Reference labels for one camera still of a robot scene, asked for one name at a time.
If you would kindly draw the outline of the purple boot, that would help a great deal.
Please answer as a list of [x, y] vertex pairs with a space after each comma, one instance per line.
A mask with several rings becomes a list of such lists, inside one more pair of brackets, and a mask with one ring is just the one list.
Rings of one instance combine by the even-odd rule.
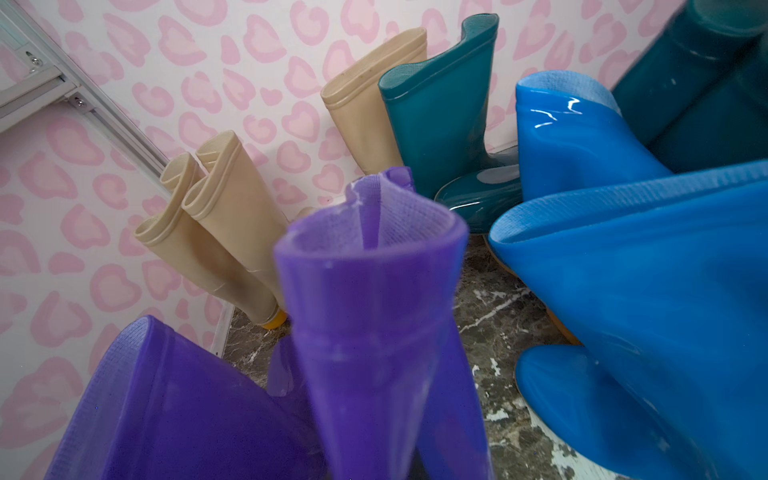
[[494, 475], [453, 306], [467, 224], [393, 167], [294, 221], [274, 255], [335, 479]]
[[329, 474], [290, 337], [265, 386], [152, 317], [110, 345], [50, 479], [323, 479]]

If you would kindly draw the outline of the beige boot pair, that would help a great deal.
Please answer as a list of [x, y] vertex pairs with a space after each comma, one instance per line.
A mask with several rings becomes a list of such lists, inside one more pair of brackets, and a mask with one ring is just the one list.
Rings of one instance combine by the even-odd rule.
[[273, 249], [288, 220], [276, 205], [235, 132], [222, 132], [196, 152], [207, 171], [182, 208], [285, 306]]
[[170, 200], [136, 227], [134, 237], [186, 280], [239, 308], [255, 325], [280, 327], [288, 316], [274, 295], [182, 208], [187, 192], [201, 178], [191, 154], [171, 160], [160, 177]]

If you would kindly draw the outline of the blue boot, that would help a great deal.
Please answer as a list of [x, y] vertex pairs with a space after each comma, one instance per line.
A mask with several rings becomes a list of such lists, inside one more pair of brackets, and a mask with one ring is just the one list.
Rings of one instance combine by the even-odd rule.
[[597, 80], [543, 71], [518, 81], [515, 93], [525, 201], [673, 174], [636, 138]]
[[576, 336], [517, 386], [577, 452], [635, 479], [767, 475], [767, 164], [574, 190], [492, 226]]

